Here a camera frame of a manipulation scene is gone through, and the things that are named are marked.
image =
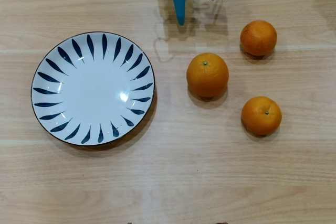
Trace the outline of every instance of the orange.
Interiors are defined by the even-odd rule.
[[[266,21],[253,21],[244,27],[240,42],[249,54],[263,56],[270,54],[277,43],[278,35],[274,27]]]
[[[275,101],[267,97],[254,97],[244,105],[241,119],[251,132],[267,135],[280,126],[282,114]]]
[[[210,52],[196,56],[187,70],[189,88],[200,97],[220,95],[226,89],[228,80],[229,70],[225,61]]]

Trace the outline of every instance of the plate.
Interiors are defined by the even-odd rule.
[[[59,140],[98,145],[125,136],[149,110],[154,72],[146,54],[117,34],[71,37],[38,66],[31,104],[42,127]]]

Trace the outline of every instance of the wooden table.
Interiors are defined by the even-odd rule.
[[[0,223],[335,224],[335,0],[0,0]],[[278,32],[261,60],[239,48],[242,28],[264,19]],[[149,56],[157,93],[145,120],[97,148],[63,143],[34,117],[30,85],[64,39],[110,31]],[[191,59],[214,52],[227,92],[188,92]],[[283,121],[257,138],[240,122],[254,96]]]

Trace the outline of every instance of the dark plate rim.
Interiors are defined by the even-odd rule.
[[[129,132],[127,132],[127,133],[125,133],[125,134],[123,134],[123,135],[121,135],[121,136],[118,136],[117,138],[115,138],[115,139],[113,139],[113,140],[110,140],[110,141],[108,141],[108,142],[105,142],[105,143],[102,143],[102,144],[100,144],[100,143],[98,143],[98,144],[92,144],[92,145],[83,145],[83,144],[74,144],[74,143],[70,143],[70,142],[67,142],[67,141],[65,141],[65,140],[62,140],[62,139],[60,139],[60,138],[58,138],[58,137],[56,137],[56,136],[54,136],[54,135],[52,135],[42,124],[41,124],[41,122],[40,122],[40,120],[39,120],[39,118],[37,117],[37,115],[36,115],[36,113],[35,113],[35,109],[34,109],[34,105],[33,105],[33,82],[34,82],[34,79],[35,79],[35,77],[36,77],[36,73],[37,73],[37,70],[38,70],[38,68],[40,67],[40,65],[42,64],[42,62],[46,59],[46,57],[50,54],[50,52],[51,51],[53,51],[56,47],[58,47],[60,44],[62,44],[63,42],[65,42],[65,41],[67,41],[67,40],[69,40],[69,39],[72,39],[72,38],[75,38],[75,37],[77,37],[77,36],[80,36],[80,35],[84,35],[84,34],[95,34],[95,33],[102,33],[102,34],[112,34],[112,35],[117,35],[117,36],[120,36],[120,37],[122,37],[122,38],[124,38],[124,39],[127,39],[128,41],[130,41],[130,42],[132,42],[134,45],[136,45],[142,52],[143,52],[143,54],[146,56],[146,58],[147,58],[147,60],[148,60],[148,62],[149,62],[149,64],[151,65],[151,69],[152,69],[152,73],[153,73],[153,79],[154,79],[154,87],[153,87],[153,94],[152,94],[152,100],[151,100],[151,103],[150,103],[150,105],[149,105],[149,107],[148,107],[148,109],[146,110],[146,112],[145,112],[145,114],[143,115],[143,117],[142,117],[142,119],[129,131]],[[111,142],[113,142],[113,141],[115,141],[115,140],[118,140],[118,139],[120,139],[120,138],[122,138],[122,137],[124,137],[124,136],[126,136],[127,134],[129,134],[130,132],[132,132],[141,122],[142,122],[142,120],[146,117],[146,115],[148,114],[148,112],[149,112],[149,109],[151,108],[151,106],[152,106],[152,104],[153,104],[153,100],[154,100],[154,95],[155,95],[155,87],[156,87],[156,83],[155,83],[155,74],[154,74],[154,69],[153,69],[153,66],[152,66],[152,64],[151,64],[151,61],[149,60],[149,58],[147,57],[147,55],[146,55],[146,53],[141,49],[141,47],[139,47],[136,43],[134,43],[133,41],[131,41],[129,38],[126,38],[125,36],[122,36],[122,35],[119,35],[119,34],[115,34],[115,33],[111,33],[111,32],[108,32],[108,31],[90,31],[90,32],[87,32],[87,33],[81,33],[81,34],[77,34],[77,35],[74,35],[74,36],[71,36],[71,37],[69,37],[69,38],[67,38],[67,39],[65,39],[65,40],[63,40],[62,42],[60,42],[59,44],[57,44],[56,46],[54,46],[44,57],[43,57],[43,59],[42,59],[42,61],[39,63],[39,65],[37,66],[37,68],[36,68],[36,70],[35,70],[35,73],[34,73],[34,76],[33,76],[33,79],[32,79],[32,85],[31,85],[31,87],[30,87],[30,103],[31,103],[31,107],[33,108],[33,112],[34,112],[34,115],[35,115],[35,117],[36,117],[36,119],[37,119],[37,121],[38,121],[38,123],[42,126],[42,128],[46,131],[46,132],[48,132],[51,136],[53,136],[54,138],[56,138],[56,139],[58,139],[58,140],[60,140],[60,141],[62,141],[62,142],[64,142],[64,143],[67,143],[67,144],[71,144],[71,145],[75,145],[75,146],[84,146],[84,147],[90,147],[90,146],[99,146],[99,145],[104,145],[104,144],[108,144],[108,143],[111,143]]]

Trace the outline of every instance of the blue leaf pattern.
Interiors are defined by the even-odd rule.
[[[45,115],[45,116],[42,116],[40,118],[40,120],[51,120],[51,119],[54,119],[55,117],[61,115],[62,113],[58,113],[58,114],[55,114],[55,115]]]
[[[118,137],[119,136],[119,131],[116,129],[116,127],[114,127],[112,122],[111,122],[111,125],[112,125],[113,136]]]
[[[138,56],[137,60],[136,60],[135,63],[133,64],[133,66],[132,66],[128,71],[130,71],[130,70],[132,70],[133,68],[137,67],[137,66],[140,64],[141,60],[142,60],[142,54],[140,54],[140,55]]]
[[[58,127],[53,128],[50,132],[59,132],[59,131],[64,130],[64,128],[68,125],[69,122],[66,122],[66,123],[64,123],[64,124],[62,124],[62,125],[60,125]]]
[[[45,89],[40,89],[40,88],[33,88],[36,92],[39,92],[41,94],[60,94],[60,93],[55,93],[55,92],[51,92]]]
[[[132,111],[134,114],[137,114],[137,115],[142,115],[142,114],[145,113],[143,110],[134,110],[134,109],[129,109],[129,110]]]
[[[68,63],[70,63],[71,65],[73,65],[75,67],[75,65],[72,63],[69,55],[62,48],[58,47],[57,49],[58,49],[59,55],[61,55],[61,57],[63,59],[65,59]]]
[[[128,49],[124,62],[121,65],[124,65],[126,62],[128,62],[131,59],[132,55],[133,55],[133,44]]]
[[[142,87],[139,87],[139,88],[137,88],[137,89],[134,89],[133,91],[137,91],[137,90],[146,90],[146,89],[150,88],[151,85],[153,85],[153,83],[149,83],[149,84],[147,84],[147,85],[145,85],[145,86],[142,86]]]
[[[56,71],[65,74],[66,76],[68,76],[66,73],[64,73],[52,60],[46,59],[46,62],[48,62],[48,64],[55,69]]]
[[[114,51],[114,58],[113,62],[116,60],[116,57],[118,56],[119,52],[121,49],[121,38],[118,39],[117,44],[116,44],[116,50]]]
[[[149,70],[149,66],[146,67],[144,70],[142,70],[142,72],[137,77],[135,77],[132,81],[144,77],[148,73],[148,70]]]
[[[101,130],[101,126],[100,126],[100,132],[99,132],[99,137],[98,137],[98,143],[103,142],[104,140],[104,135],[103,135],[103,131]]]
[[[84,139],[82,140],[82,144],[86,143],[87,141],[90,140],[90,137],[91,137],[91,127],[89,129],[89,132],[88,134],[86,135],[86,137],[84,137]]]
[[[49,75],[45,73],[37,72],[37,74],[41,76],[43,79],[45,79],[46,81],[61,83],[60,81],[55,80],[53,77],[50,77]]]
[[[51,106],[55,106],[60,104],[61,102],[56,102],[56,103],[52,103],[52,102],[40,102],[40,103],[35,103],[35,106],[38,107],[51,107]]]
[[[134,126],[134,123],[132,123],[130,120],[124,118],[126,124],[129,126],[129,127],[133,127]]]
[[[106,35],[103,34],[103,59],[105,58],[106,49],[107,49],[107,38]]]
[[[87,43],[88,43],[88,46],[89,46],[89,48],[90,48],[90,52],[91,52],[91,54],[92,54],[92,57],[93,57],[93,60],[95,60],[94,58],[94,56],[95,56],[95,53],[94,53],[94,46],[93,46],[93,42],[92,42],[92,39],[91,39],[91,37],[90,37],[90,35],[88,35],[88,37],[87,37]]]
[[[146,97],[146,98],[139,98],[139,99],[132,99],[134,101],[138,101],[138,102],[147,102],[149,101],[151,98],[150,97]]]
[[[74,47],[74,50],[76,51],[79,59],[81,59],[83,61],[83,63],[85,63],[84,59],[83,59],[82,50],[80,50],[79,45],[77,44],[77,42],[74,39],[72,40],[72,46]]]
[[[79,131],[79,127],[80,127],[80,124],[77,126],[77,128],[70,135],[68,135],[65,138],[65,140],[69,140],[69,139],[73,138],[74,136],[76,136],[77,132]]]

